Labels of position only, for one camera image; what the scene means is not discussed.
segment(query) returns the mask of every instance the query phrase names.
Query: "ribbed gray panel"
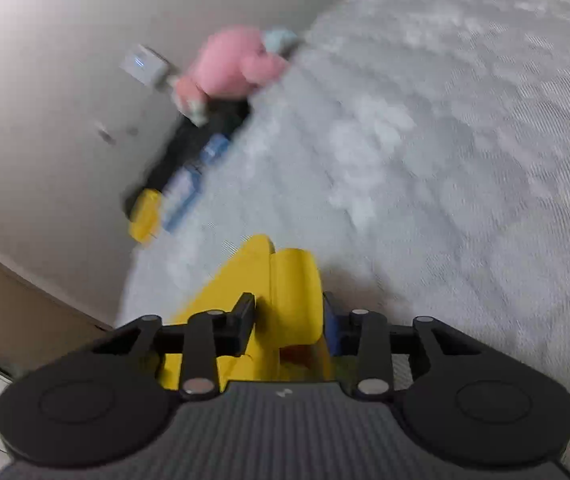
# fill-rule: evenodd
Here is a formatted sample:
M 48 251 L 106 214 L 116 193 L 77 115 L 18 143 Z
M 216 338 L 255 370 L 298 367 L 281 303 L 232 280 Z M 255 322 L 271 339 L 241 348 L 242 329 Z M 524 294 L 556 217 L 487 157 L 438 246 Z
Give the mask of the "ribbed gray panel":
M 149 447 L 120 462 L 62 471 L 13 463 L 0 480 L 566 480 L 555 465 L 479 472 L 409 440 L 382 404 L 338 384 L 232 383 L 187 404 Z

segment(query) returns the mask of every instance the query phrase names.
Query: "white logo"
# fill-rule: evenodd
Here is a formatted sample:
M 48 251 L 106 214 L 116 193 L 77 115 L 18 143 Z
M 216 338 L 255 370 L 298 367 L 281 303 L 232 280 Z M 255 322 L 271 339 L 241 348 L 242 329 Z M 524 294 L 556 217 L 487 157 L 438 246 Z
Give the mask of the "white logo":
M 280 392 L 276 392 L 276 395 L 278 395 L 279 397 L 282 397 L 283 399 L 288 396 L 293 394 L 294 392 L 292 390 L 290 390 L 289 388 L 285 388 L 284 390 L 280 391 Z

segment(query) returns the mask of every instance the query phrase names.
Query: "mattress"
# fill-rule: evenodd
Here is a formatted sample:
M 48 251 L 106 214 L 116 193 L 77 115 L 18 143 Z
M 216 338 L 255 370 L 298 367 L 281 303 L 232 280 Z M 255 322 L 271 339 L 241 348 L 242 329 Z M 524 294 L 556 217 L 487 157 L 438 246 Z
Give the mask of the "mattress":
M 265 233 L 349 308 L 435 316 L 570 391 L 570 0 L 341 0 L 253 105 L 137 250 L 120 322 Z

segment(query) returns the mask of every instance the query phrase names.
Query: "stuffed animal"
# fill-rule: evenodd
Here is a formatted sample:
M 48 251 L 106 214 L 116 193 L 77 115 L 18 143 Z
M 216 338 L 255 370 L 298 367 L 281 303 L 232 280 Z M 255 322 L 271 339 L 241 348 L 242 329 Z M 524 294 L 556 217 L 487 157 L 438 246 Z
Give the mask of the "stuffed animal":
M 169 81 L 179 111 L 197 126 L 210 99 L 241 100 L 278 79 L 287 60 L 268 52 L 258 28 L 236 26 L 213 34 L 185 74 Z

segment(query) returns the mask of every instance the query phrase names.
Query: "yellow object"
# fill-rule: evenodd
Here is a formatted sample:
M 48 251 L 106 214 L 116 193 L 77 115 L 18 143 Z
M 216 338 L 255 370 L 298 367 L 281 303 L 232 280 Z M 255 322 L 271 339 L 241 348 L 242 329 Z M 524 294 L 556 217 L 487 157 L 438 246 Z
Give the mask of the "yellow object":
M 256 301 L 254 330 L 245 354 L 217 358 L 221 389 L 228 381 L 332 379 L 323 340 L 323 292 L 312 255 L 300 249 L 275 251 L 265 235 L 250 238 L 172 323 L 184 324 L 193 314 L 213 308 L 230 312 L 243 292 Z M 284 348 L 305 347 L 315 366 L 286 362 Z M 159 380 L 176 389 L 181 354 L 168 354 Z
M 144 189 L 134 204 L 130 236 L 139 244 L 148 242 L 158 231 L 162 197 L 156 189 Z

